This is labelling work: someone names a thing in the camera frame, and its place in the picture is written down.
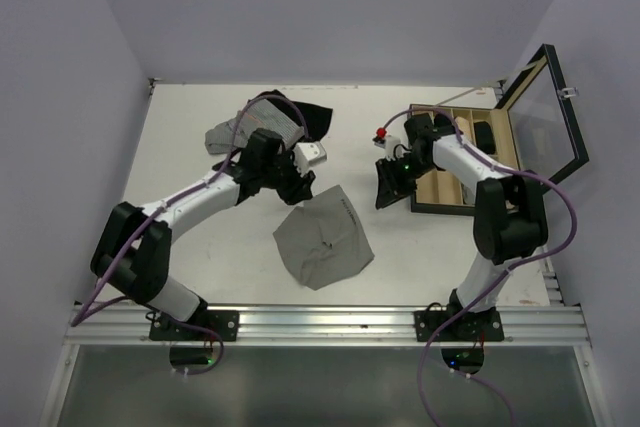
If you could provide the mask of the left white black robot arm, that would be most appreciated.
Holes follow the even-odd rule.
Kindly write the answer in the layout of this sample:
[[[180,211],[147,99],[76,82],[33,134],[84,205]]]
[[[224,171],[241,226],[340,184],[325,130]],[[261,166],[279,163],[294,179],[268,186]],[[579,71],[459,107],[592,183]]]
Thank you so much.
[[[287,205],[312,197],[313,167],[327,157],[318,142],[285,147],[282,138],[259,128],[239,154],[215,165],[201,180],[144,206],[113,208],[91,260],[97,289],[110,285],[125,298],[172,319],[185,339],[208,326],[207,303],[169,274],[173,243],[213,215],[236,207],[263,189]]]

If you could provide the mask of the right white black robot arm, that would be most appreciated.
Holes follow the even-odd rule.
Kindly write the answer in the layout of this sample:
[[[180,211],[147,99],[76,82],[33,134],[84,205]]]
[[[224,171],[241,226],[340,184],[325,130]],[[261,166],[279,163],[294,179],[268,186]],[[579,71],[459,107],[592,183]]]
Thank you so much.
[[[481,327],[480,312],[493,308],[509,270],[530,258],[548,239],[540,182],[511,171],[482,152],[455,121],[436,125],[428,115],[404,123],[409,147],[384,127],[373,142],[385,151],[376,161],[378,179],[375,208],[391,206],[417,190],[417,181],[434,171],[450,173],[473,202],[473,240],[477,255],[470,270],[450,297],[445,316],[451,336],[468,339]]]

